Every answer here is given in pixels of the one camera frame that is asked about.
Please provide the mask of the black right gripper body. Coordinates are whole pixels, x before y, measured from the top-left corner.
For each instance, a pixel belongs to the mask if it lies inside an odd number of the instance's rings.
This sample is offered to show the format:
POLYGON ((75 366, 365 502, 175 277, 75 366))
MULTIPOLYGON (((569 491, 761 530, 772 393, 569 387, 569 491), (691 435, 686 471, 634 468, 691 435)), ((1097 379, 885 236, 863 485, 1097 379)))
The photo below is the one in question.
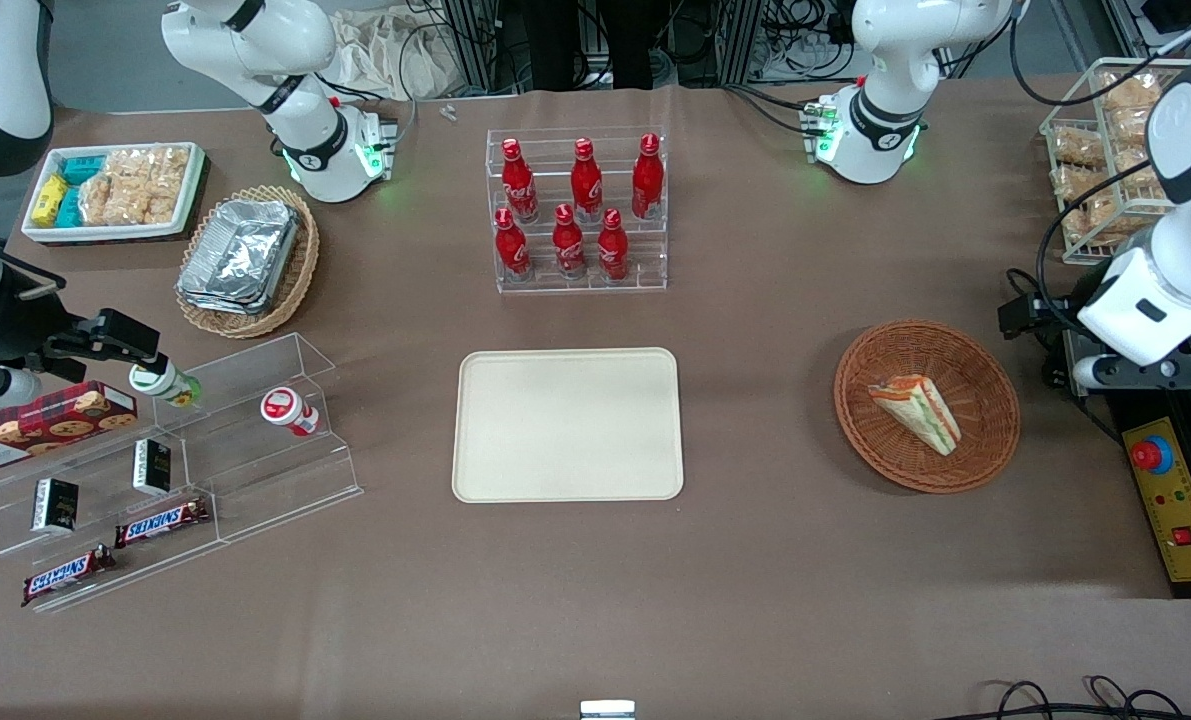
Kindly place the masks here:
POLYGON ((18 298, 19 287, 0 287, 0 367, 23 368, 25 357, 38 352, 48 338, 69 331, 71 314, 55 293, 37 299, 18 298))

